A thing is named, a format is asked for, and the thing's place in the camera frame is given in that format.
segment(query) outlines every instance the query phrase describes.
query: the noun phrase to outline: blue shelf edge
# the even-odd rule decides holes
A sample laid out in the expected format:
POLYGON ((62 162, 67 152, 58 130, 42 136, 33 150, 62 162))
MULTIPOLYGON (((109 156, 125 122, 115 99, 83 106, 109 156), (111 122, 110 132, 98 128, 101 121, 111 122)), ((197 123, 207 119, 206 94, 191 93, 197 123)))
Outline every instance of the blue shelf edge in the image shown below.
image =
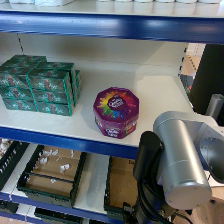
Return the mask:
POLYGON ((0 11, 0 32, 224 44, 224 18, 0 11))
POLYGON ((137 147, 57 136, 32 131, 0 127, 0 137, 21 142, 74 149, 82 152, 135 159, 137 147))
POLYGON ((111 224, 122 224, 123 223, 122 221, 119 221, 119 220, 109 219, 107 217, 107 215, 104 215, 101 213, 84 211, 84 210, 76 209, 76 208, 70 209, 70 208, 65 208, 62 206, 46 204, 43 202, 33 201, 33 200, 30 200, 29 198, 20 197, 20 196, 16 196, 16 195, 12 195, 12 201, 15 203, 32 205, 32 206, 35 206, 38 208, 48 209, 51 211, 61 212, 61 213, 69 214, 69 215, 93 219, 96 221, 101 221, 101 222, 106 222, 106 223, 111 223, 111 224))
POLYGON ((0 216, 6 217, 6 218, 9 218, 9 219, 17 219, 17 220, 20 220, 20 221, 26 221, 25 216, 18 215, 18 214, 10 214, 10 213, 6 213, 6 212, 0 212, 0 216))
POLYGON ((31 218, 29 216, 26 216, 26 221, 28 223, 35 223, 35 224, 46 224, 46 222, 42 221, 41 219, 35 219, 35 218, 31 218))
POLYGON ((0 200, 10 201, 10 195, 9 194, 6 194, 6 193, 0 192, 0 200))

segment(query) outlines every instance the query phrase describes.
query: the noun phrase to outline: shelf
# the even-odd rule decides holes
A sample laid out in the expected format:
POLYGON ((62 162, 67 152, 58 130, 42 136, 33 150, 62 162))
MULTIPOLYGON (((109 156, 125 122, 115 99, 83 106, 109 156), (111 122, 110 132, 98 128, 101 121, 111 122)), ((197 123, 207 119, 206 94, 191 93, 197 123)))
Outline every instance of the shelf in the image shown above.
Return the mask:
POLYGON ((4 195, 4 198, 7 195, 7 201, 12 201, 14 203, 32 205, 106 223, 121 224, 118 220, 109 219, 103 208, 109 156, 88 154, 79 183, 78 196, 73 209, 32 201, 28 199, 25 193, 18 191, 16 185, 19 176, 24 171, 36 146, 35 144, 30 144, 28 146, 5 187, 2 189, 0 199, 3 199, 2 195, 4 195))
POLYGON ((224 43, 221 4, 98 2, 79 0, 61 7, 0 5, 0 31, 224 43))
POLYGON ((26 215, 26 221, 29 223, 35 223, 35 224, 45 224, 44 221, 41 220, 41 218, 36 217, 34 215, 36 207, 30 206, 27 215, 26 215))
POLYGON ((29 205, 20 204, 15 214, 0 212, 0 217, 2 216, 2 217, 10 218, 10 219, 26 221, 26 214, 27 214, 29 208, 30 208, 29 205))
POLYGON ((72 117, 6 110, 0 99, 0 137, 134 159, 139 139, 165 111, 193 112, 179 77, 113 71, 82 73, 83 89, 72 117), (95 124, 93 103, 109 87, 130 89, 140 99, 137 129, 124 139, 106 137, 95 124))

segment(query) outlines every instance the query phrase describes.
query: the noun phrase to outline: stacked green box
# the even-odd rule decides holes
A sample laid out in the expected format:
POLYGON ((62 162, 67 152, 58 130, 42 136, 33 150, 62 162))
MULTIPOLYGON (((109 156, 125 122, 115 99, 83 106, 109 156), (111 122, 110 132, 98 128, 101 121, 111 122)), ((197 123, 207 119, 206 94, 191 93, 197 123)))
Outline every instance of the stacked green box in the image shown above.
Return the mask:
POLYGON ((33 100, 18 100, 18 99, 7 99, 3 98, 5 107, 8 110, 26 110, 26 111, 37 111, 33 100))
POLYGON ((76 106, 81 91, 81 75, 79 70, 75 70, 74 63, 41 62, 37 69, 58 70, 69 72, 70 85, 73 93, 74 106, 76 106))
POLYGON ((29 62, 46 62, 46 56, 33 56, 33 55, 14 55, 10 61, 29 61, 29 62))
POLYGON ((35 68, 38 64, 39 64, 39 62, 8 60, 4 64, 2 64, 2 67, 8 67, 8 68, 35 68))
POLYGON ((23 89, 14 86, 0 86, 0 95, 2 96, 2 98, 8 99, 33 100, 30 89, 23 89))
POLYGON ((26 81, 32 67, 0 67, 0 95, 8 110, 37 111, 26 81))
POLYGON ((71 116, 74 102, 66 71, 33 69, 27 76, 38 111, 71 116))
POLYGON ((29 89, 26 75, 32 70, 28 68, 0 67, 0 86, 15 86, 29 89))

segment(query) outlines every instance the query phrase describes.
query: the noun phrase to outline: black crate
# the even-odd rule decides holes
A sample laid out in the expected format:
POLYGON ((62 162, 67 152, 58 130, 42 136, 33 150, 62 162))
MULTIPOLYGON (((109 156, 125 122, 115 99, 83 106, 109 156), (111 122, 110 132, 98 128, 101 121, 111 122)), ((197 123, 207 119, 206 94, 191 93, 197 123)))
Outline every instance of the black crate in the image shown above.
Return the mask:
POLYGON ((73 181, 68 181, 68 180, 63 180, 60 178, 55 178, 55 177, 51 177, 51 176, 47 176, 47 175, 40 175, 40 174, 32 173, 33 169, 35 168, 36 162, 38 161, 39 157, 43 153, 43 150, 44 150, 43 145, 37 146, 37 149, 33 153, 30 161, 26 165, 25 170, 23 171, 22 175, 20 176, 20 179, 17 184, 17 189, 19 191, 23 191, 28 196, 28 198, 31 200, 48 203, 48 204, 64 206, 67 208, 72 208, 74 205, 74 202, 75 202, 76 195, 77 195, 79 181, 81 178, 81 174, 82 174, 82 170, 84 167, 85 158, 86 158, 87 153, 81 153, 74 179, 73 179, 73 181), (30 176, 39 176, 41 178, 55 179, 57 181, 72 183, 72 190, 69 193, 69 197, 59 195, 59 194, 49 193, 44 190, 36 190, 36 189, 27 188, 26 183, 27 183, 27 181, 29 181, 30 176))
POLYGON ((100 222, 100 221, 95 221, 95 220, 90 219, 89 224, 106 224, 106 222, 100 222))
POLYGON ((46 223, 51 224, 81 224, 82 218, 60 213, 60 212, 54 212, 42 208, 36 208, 34 215, 36 217, 41 218, 46 223))
POLYGON ((29 143, 14 141, 0 160, 0 190, 5 186, 12 171, 23 156, 29 143))
MULTIPOLYGON (((113 159, 120 159, 120 160, 126 160, 127 163, 129 163, 131 166, 134 166, 134 160, 129 160, 129 159, 121 159, 121 158, 116 158, 116 157, 110 157, 109 160, 109 165, 108 165, 108 173, 107 173, 107 182, 106 182, 106 190, 105 190, 105 195, 104 195, 104 210, 107 212, 107 216, 111 219, 117 219, 123 221, 123 205, 118 206, 111 206, 111 193, 110 193, 110 188, 111 188, 111 177, 110 173, 112 170, 112 162, 113 159)), ((137 199, 137 183, 136 183, 136 188, 133 189, 133 194, 134 197, 137 199)))
POLYGON ((15 214, 19 204, 0 200, 0 211, 15 214))

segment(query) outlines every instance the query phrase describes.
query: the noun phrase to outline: gray robot arm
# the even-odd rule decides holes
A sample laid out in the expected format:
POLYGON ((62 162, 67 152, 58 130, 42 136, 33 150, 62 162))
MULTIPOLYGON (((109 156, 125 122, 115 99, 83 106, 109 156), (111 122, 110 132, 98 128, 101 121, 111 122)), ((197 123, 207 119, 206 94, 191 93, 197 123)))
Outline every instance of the gray robot arm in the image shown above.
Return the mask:
POLYGON ((166 202, 188 210, 209 201, 212 192, 202 164, 224 182, 224 128, 209 116, 165 112, 153 131, 164 145, 156 178, 166 202))
POLYGON ((166 218, 176 209, 209 201, 204 169, 224 183, 224 127, 212 117, 169 111, 155 120, 153 131, 142 134, 133 170, 139 224, 170 223, 166 218))

